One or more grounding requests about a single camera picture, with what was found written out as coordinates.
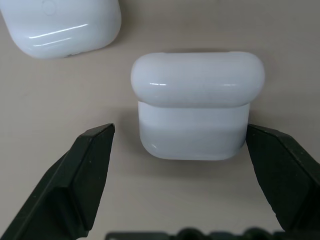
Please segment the beige table surface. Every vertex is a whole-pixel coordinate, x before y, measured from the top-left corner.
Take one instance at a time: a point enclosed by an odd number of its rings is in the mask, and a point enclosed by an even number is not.
[[[226,161],[172,161],[139,140],[134,61],[152,52],[248,51],[266,69],[250,121],[292,135],[320,160],[319,0],[120,0],[114,43],[64,59],[22,53],[0,20],[0,234],[44,172],[85,130],[115,123],[89,240],[109,231],[280,226],[246,147]]]

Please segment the airpods case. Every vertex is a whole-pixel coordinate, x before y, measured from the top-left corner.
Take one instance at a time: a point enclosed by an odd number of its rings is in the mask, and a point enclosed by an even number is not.
[[[262,62],[247,52],[151,53],[131,72],[140,139],[162,159],[225,160],[246,139]]]
[[[16,45],[39,59],[103,48],[121,26],[118,0],[0,0],[0,8]]]

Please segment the glossy white lid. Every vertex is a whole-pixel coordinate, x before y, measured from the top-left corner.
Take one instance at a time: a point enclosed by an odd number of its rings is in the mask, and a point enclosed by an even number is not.
[[[118,0],[0,0],[0,8],[16,45],[40,59],[103,48],[121,27]]]
[[[247,52],[151,53],[131,73],[140,138],[164,159],[223,160],[246,138],[250,102],[265,81]]]

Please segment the white earbud charging case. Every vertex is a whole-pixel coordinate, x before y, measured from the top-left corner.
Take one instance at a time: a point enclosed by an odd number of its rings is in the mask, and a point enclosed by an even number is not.
[[[15,44],[39,59],[103,48],[121,27],[118,0],[0,0]]]
[[[246,139],[250,102],[265,81],[246,52],[151,53],[131,73],[140,139],[162,159],[225,160]]]

